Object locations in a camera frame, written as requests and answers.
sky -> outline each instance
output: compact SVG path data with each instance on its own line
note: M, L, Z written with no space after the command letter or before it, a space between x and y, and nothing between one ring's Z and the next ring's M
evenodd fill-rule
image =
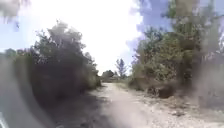
M31 0L17 17L20 28L13 23L0 23L0 51L27 48L35 43L36 31L51 28L62 20L83 34L85 51L95 59L99 74L116 70L115 62L132 61L142 31L148 26L169 29L169 20L161 18L168 0ZM217 11L223 12L223 0L216 0Z

white cloud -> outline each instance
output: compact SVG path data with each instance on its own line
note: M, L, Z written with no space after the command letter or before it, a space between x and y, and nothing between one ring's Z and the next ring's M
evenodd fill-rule
M98 64L100 73L115 69L116 59L130 49L126 45L140 35L136 25L142 17L130 14L138 8L134 0L33 0L29 17L31 28L51 27L60 19L83 34L83 43Z

bush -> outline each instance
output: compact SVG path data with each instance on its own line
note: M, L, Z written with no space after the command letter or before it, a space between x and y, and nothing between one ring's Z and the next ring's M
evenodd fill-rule
M6 54L15 61L20 84L27 79L26 86L31 86L40 104L53 105L101 85L96 64L89 53L82 52L79 32L59 22L48 34L39 33L40 40L29 49Z
M129 86L138 90L147 90L154 87L154 82L157 81L159 84L155 88L164 86L159 89L161 93L162 90L171 93L172 91L169 90L172 89L167 89L168 86L164 82L176 80L180 82L178 88L186 92L193 89L192 81L199 77L198 72L202 62L207 61L202 58L223 52L220 47L222 35L220 20L219 18L214 20L218 14L214 10L213 2L203 8L194 3L195 5L192 5L195 6L194 9L200 10L195 11L193 8L192 10L182 8L186 6L182 5L185 4L184 2L171 0L163 16L172 21L172 31L150 28L144 33L145 39L138 43L134 55Z

tree canopy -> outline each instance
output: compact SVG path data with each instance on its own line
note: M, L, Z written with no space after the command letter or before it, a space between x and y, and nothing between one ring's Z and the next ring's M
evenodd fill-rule
M191 86L204 58L221 50L220 16L214 1L199 7L198 0L171 0L162 14L170 19L172 30L148 29L132 63L132 80L178 80Z
M8 49L3 55L13 59L20 85L27 85L27 79L41 104L50 105L100 86L94 60L89 53L83 53L80 32L57 22L47 32L39 32L38 37L30 48ZM24 69L28 78L21 77Z
M123 61L123 59L118 59L116 61L116 67L117 67L117 70L118 70L118 74L121 78L124 78L126 76L126 70L127 70L127 67Z
M114 76L114 73L111 70L107 70L107 71L103 72L103 74L102 74L102 77L104 77L104 78L110 78L113 76Z

gravel path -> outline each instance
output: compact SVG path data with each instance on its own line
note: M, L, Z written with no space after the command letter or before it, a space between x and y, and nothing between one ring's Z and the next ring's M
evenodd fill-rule
M168 107L142 102L143 96L114 84L77 98L55 110L54 120L64 128L224 128L185 113L174 116Z

